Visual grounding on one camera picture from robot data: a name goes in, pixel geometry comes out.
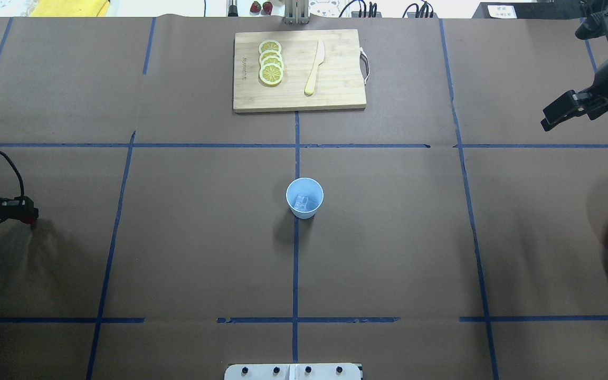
black power strip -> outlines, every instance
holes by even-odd
[[[415,12],[408,12],[407,15],[405,17],[407,18],[416,18],[417,14]],[[438,14],[434,13],[433,14],[433,18],[438,18]]]
[[[359,14],[360,14],[360,12],[358,12],[358,11],[353,11],[353,12],[351,12],[351,13],[350,13],[350,16],[351,16],[351,17],[354,17],[354,18],[358,18],[358,17],[359,17]],[[377,12],[376,17],[381,18],[381,17],[382,17],[382,12]]]

white device base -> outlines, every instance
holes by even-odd
[[[297,363],[230,365],[224,380],[362,380],[361,365],[352,363]]]

wooden knife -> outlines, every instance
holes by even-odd
[[[325,60],[325,44],[323,40],[318,40],[318,48],[316,48],[316,57],[313,59],[313,68],[311,68],[311,74],[309,74],[309,80],[306,81],[304,86],[304,94],[311,96],[314,94],[316,89],[316,77],[318,76],[318,67]]]

ice cube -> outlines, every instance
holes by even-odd
[[[309,197],[302,194],[297,194],[294,198],[294,209],[301,212],[306,212],[306,204],[309,203]]]

lemon slice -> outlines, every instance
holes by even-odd
[[[267,63],[260,68],[260,80],[267,86],[276,86],[283,80],[283,68],[277,63]]]
[[[280,43],[278,43],[278,41],[266,40],[263,43],[260,43],[260,54],[267,50],[275,50],[278,53],[280,53],[282,51],[282,48],[280,46]]]
[[[264,60],[264,58],[271,57],[271,56],[278,57],[281,60],[283,59],[283,57],[280,56],[280,53],[278,53],[276,50],[265,50],[265,51],[262,51],[262,53],[260,54],[260,62],[262,62]]]
[[[275,63],[277,65],[280,66],[280,68],[284,68],[283,67],[283,60],[276,56],[276,55],[269,55],[267,58],[264,58],[261,62],[260,62],[260,67],[264,67],[264,65],[268,65],[269,63]]]

